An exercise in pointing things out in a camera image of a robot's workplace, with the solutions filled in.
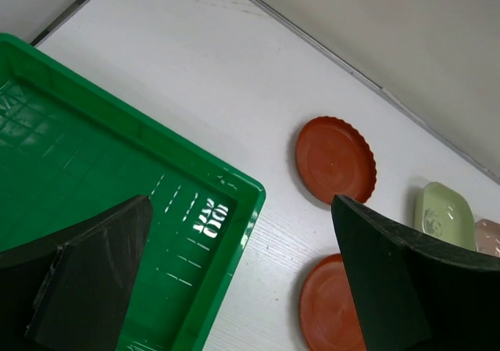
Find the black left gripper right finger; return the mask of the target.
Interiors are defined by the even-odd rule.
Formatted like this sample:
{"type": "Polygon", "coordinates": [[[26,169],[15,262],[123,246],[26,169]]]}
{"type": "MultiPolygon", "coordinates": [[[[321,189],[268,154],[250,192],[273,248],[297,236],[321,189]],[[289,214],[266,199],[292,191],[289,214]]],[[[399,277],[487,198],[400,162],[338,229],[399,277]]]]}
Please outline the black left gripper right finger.
{"type": "Polygon", "coordinates": [[[499,259],[395,222],[345,195],[334,230],[368,350],[497,350],[499,259]]]}

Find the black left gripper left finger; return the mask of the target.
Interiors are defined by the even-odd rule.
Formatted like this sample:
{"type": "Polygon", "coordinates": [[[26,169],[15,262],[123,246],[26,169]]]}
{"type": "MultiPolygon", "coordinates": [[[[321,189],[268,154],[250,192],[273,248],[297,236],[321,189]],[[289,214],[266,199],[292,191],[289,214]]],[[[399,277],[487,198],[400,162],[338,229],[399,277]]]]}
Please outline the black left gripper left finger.
{"type": "Polygon", "coordinates": [[[114,350],[152,223],[136,195],[1,253],[3,350],[114,350]]]}

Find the green square plate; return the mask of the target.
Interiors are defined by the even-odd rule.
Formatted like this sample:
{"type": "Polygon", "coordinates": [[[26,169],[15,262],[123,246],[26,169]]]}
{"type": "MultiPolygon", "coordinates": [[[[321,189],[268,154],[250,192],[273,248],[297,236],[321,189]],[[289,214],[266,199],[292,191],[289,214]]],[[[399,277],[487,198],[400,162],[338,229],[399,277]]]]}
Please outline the green square plate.
{"type": "Polygon", "coordinates": [[[469,203],[456,191],[431,182],[416,197],[413,228],[470,251],[477,251],[469,203]]]}

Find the red round plate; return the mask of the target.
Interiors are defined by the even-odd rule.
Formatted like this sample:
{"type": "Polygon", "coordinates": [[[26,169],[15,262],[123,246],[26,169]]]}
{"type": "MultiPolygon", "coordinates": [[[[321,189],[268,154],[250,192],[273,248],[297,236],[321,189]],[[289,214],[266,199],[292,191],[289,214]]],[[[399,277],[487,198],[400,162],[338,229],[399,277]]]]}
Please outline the red round plate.
{"type": "Polygon", "coordinates": [[[336,195],[365,203],[377,183],[377,164],[366,139],[348,122],[318,116],[298,133],[295,164],[302,183],[321,202],[336,195]]]}
{"type": "Polygon", "coordinates": [[[299,322],[311,350],[366,349],[341,254],[322,259],[305,279],[299,322]]]}

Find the pink square plate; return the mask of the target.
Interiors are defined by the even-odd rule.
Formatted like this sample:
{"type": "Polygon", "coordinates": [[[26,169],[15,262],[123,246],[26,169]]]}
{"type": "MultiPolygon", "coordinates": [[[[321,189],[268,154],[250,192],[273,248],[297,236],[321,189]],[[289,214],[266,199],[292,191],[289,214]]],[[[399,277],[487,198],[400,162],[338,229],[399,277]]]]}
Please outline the pink square plate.
{"type": "Polygon", "coordinates": [[[475,223],[477,251],[490,256],[500,257],[500,225],[488,219],[475,223]]]}

